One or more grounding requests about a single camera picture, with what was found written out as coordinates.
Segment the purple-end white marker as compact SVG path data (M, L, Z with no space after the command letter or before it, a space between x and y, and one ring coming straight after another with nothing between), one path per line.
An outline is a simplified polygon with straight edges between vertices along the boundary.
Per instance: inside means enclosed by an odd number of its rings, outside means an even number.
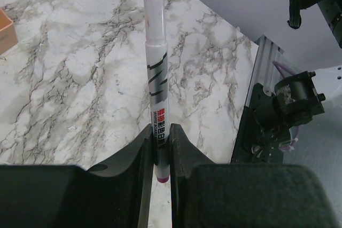
M169 87L165 0L144 0L145 52L157 181L169 180Z

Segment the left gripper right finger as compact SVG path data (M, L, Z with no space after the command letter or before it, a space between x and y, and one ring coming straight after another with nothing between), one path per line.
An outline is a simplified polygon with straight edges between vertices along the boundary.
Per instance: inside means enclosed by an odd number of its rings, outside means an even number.
M216 164L170 127L173 227L338 227L317 176L285 164Z

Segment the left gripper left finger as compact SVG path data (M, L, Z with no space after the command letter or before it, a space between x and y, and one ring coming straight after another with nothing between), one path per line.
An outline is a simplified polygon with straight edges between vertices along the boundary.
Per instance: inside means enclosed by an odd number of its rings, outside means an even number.
M152 176L150 125L87 170L2 165L1 227L147 227Z

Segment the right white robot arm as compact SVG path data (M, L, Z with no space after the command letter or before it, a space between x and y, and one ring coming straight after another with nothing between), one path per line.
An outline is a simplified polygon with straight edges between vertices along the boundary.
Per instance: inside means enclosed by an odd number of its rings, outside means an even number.
M288 25L301 26L300 12L318 5L334 38L341 42L341 0L289 0ZM297 72L275 59L281 50L259 38L232 163L281 163L300 129L315 115L341 104L341 66Z

